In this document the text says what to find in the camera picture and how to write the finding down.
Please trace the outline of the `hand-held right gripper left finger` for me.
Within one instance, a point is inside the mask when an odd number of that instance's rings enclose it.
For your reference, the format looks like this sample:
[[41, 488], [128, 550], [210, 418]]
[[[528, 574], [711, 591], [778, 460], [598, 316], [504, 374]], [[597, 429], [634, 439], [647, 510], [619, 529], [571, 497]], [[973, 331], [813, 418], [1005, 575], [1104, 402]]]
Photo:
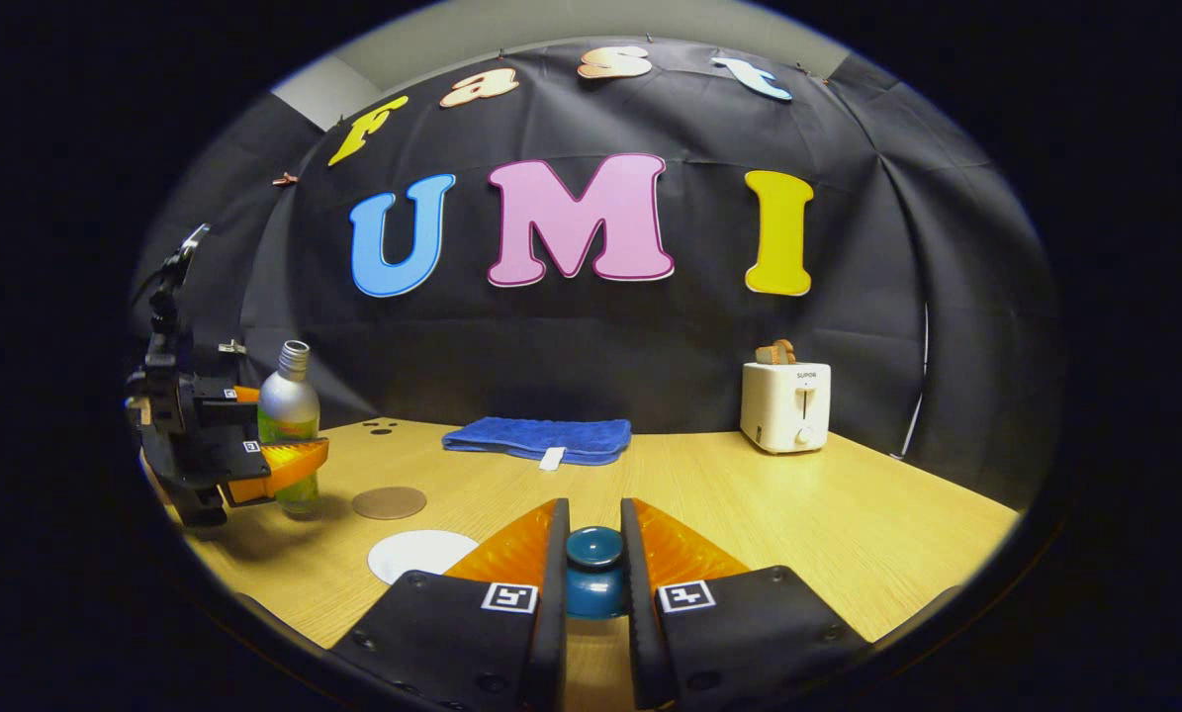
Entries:
[[402, 574], [333, 656], [422, 712], [561, 712], [571, 506], [519, 514], [437, 574]]

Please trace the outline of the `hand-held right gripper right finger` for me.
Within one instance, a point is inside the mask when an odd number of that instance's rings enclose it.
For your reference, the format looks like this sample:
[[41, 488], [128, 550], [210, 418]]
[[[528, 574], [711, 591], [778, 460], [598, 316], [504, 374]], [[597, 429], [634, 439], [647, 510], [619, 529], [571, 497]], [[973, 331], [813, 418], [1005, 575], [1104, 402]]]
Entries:
[[871, 654], [790, 567], [752, 569], [639, 497], [619, 523], [637, 708], [775, 712]]

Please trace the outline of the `silver green water bottle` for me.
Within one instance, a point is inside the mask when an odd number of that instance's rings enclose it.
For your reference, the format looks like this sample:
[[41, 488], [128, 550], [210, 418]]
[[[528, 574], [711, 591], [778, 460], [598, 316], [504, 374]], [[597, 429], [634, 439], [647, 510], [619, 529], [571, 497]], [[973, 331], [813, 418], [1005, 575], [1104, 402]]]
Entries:
[[[309, 383], [310, 352], [301, 341], [287, 341], [280, 348], [277, 370], [265, 380], [256, 399], [256, 432], [262, 444], [318, 436], [320, 402]], [[318, 473], [277, 491], [275, 499], [291, 518], [314, 518], [320, 505]]]

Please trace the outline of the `dark teal teacup lid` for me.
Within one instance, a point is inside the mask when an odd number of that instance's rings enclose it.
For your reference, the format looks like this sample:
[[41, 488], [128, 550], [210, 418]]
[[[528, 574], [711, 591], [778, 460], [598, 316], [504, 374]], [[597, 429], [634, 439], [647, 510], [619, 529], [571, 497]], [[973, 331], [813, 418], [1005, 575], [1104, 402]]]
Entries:
[[565, 541], [569, 590], [606, 600], [625, 589], [625, 541], [613, 527], [579, 527]]

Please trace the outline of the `brown round coaster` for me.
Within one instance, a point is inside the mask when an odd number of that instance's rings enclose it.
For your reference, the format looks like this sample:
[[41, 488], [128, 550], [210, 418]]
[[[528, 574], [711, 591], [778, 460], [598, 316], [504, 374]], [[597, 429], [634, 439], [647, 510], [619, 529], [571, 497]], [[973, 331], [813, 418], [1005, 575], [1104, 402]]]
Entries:
[[427, 505], [422, 490], [413, 487], [381, 487], [361, 491], [352, 497], [351, 509], [356, 514], [374, 522], [397, 522], [418, 514]]

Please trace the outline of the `white round disc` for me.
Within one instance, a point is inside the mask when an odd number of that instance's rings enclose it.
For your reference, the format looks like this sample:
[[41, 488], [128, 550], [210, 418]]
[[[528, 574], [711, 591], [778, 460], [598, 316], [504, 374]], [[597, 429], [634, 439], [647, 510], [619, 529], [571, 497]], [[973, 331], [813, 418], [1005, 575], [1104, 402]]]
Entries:
[[395, 584], [405, 572], [444, 576], [465, 556], [478, 550], [478, 541], [446, 530], [413, 530], [382, 538], [366, 555], [374, 577]]

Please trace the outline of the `blue folded towel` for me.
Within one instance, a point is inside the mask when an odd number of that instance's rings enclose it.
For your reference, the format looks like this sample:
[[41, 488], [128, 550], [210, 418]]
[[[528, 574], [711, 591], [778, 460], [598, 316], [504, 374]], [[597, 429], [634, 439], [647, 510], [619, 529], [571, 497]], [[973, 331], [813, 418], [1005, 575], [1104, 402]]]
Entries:
[[617, 461], [630, 445], [632, 427], [626, 419], [603, 422], [560, 422], [522, 418], [486, 416], [442, 436], [442, 447], [457, 452], [500, 452], [541, 461], [548, 449], [563, 449], [560, 462], [604, 466]]

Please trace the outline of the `white toaster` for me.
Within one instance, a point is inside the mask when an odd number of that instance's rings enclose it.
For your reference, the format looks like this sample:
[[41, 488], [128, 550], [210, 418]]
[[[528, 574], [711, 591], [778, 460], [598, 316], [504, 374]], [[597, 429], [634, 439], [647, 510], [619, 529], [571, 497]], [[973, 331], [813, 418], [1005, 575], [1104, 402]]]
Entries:
[[821, 449], [829, 440], [831, 400], [831, 365], [746, 362], [740, 431], [772, 454]]

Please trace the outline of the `black backdrop cloth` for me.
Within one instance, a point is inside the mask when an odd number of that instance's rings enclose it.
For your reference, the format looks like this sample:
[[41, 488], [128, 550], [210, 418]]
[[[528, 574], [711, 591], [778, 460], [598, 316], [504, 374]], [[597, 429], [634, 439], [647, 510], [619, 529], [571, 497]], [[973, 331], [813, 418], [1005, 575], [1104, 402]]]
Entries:
[[736, 431], [741, 368], [784, 338], [831, 365], [834, 433], [1011, 509], [1059, 441], [1030, 216], [969, 132], [858, 56], [820, 77], [707, 44], [547, 44], [329, 130], [268, 93], [189, 167], [134, 280], [199, 224], [194, 369], [256, 384], [307, 341], [325, 427]]

